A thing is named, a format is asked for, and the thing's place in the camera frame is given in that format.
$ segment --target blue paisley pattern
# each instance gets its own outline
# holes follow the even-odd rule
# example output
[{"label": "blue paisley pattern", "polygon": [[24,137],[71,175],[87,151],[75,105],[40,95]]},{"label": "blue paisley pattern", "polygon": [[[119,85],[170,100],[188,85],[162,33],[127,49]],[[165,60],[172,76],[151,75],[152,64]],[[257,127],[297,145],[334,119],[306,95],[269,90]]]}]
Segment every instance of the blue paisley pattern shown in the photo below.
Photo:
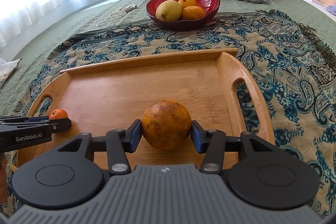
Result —
[{"label": "blue paisley pattern", "polygon": [[[204,28],[190,32],[162,30],[144,20],[75,35],[50,53],[15,114],[26,115],[41,90],[63,69],[141,55],[224,47],[238,49],[237,58],[262,91],[276,145],[319,174],[320,190],[311,206],[323,217],[328,216],[336,198],[336,73],[302,25],[277,10],[221,13]],[[244,85],[239,87],[238,97],[247,128],[256,133],[259,122]],[[45,113],[49,104],[42,103],[37,115]],[[12,211],[7,214],[18,208],[11,189],[8,193],[14,205],[8,206]]]}]

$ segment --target small orange fruit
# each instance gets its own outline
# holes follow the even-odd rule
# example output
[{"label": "small orange fruit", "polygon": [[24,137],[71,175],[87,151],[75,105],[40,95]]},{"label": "small orange fruit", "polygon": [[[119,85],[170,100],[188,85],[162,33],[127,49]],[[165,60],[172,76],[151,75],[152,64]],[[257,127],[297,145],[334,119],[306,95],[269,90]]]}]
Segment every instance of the small orange fruit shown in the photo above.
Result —
[{"label": "small orange fruit", "polygon": [[53,119],[62,119],[62,118],[69,118],[67,112],[64,109],[57,108],[55,109],[50,115],[49,120]]},{"label": "small orange fruit", "polygon": [[188,6],[182,10],[182,20],[197,20],[205,16],[205,11],[198,6]]},{"label": "small orange fruit", "polygon": [[191,117],[184,105],[174,100],[163,100],[146,109],[141,128],[143,137],[152,147],[174,150],[188,138]]},{"label": "small orange fruit", "polygon": [[197,6],[196,0],[179,0],[178,2],[181,4],[182,9],[188,6]]}]

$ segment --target bamboo tray surface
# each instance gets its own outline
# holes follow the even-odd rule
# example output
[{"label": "bamboo tray surface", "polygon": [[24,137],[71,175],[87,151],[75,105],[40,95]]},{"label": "bamboo tray surface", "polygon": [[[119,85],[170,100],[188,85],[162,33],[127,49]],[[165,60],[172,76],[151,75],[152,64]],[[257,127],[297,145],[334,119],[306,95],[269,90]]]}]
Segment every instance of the bamboo tray surface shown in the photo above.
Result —
[{"label": "bamboo tray surface", "polygon": [[[236,96],[243,81],[253,100],[260,131],[258,135],[274,144],[274,134],[265,100],[247,69],[234,57],[235,48],[172,52],[141,56],[61,71],[32,104],[33,116],[44,98],[67,111],[72,128],[53,134],[52,141],[18,151],[18,166],[82,132],[103,136],[115,128],[127,129],[141,119],[151,104],[176,100],[188,109],[191,118],[204,129],[216,128],[227,135],[246,131]],[[171,165],[193,163],[200,166],[204,155],[196,153],[192,141],[174,151],[151,147],[144,138],[137,151],[127,154],[132,168],[137,164]],[[105,152],[95,153],[95,163],[107,169]],[[238,161],[236,153],[226,153],[224,167]]]}]

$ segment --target white pillow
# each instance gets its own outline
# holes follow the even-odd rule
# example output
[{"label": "white pillow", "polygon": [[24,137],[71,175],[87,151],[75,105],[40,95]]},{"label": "white pillow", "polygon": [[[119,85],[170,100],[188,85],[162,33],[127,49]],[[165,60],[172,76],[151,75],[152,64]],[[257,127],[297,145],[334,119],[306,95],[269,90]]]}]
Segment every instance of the white pillow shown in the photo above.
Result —
[{"label": "white pillow", "polygon": [[0,58],[0,88],[3,86],[7,78],[17,69],[21,59],[9,61]]}]

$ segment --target red bowl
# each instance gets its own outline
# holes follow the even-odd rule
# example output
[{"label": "red bowl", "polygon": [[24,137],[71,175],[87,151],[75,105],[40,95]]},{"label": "red bowl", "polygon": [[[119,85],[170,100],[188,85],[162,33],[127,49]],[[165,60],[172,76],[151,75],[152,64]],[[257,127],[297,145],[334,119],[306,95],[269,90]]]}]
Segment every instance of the red bowl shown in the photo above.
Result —
[{"label": "red bowl", "polygon": [[210,22],[213,17],[217,14],[219,9],[219,5],[221,3],[220,0],[196,0],[197,5],[202,7],[206,14],[204,17],[197,20],[179,20],[176,22],[164,22],[155,17],[155,12],[158,6],[166,0],[151,0],[147,4],[147,13],[149,17],[160,27],[167,30],[178,30],[178,31],[188,31],[196,28],[200,28],[203,25]]}]

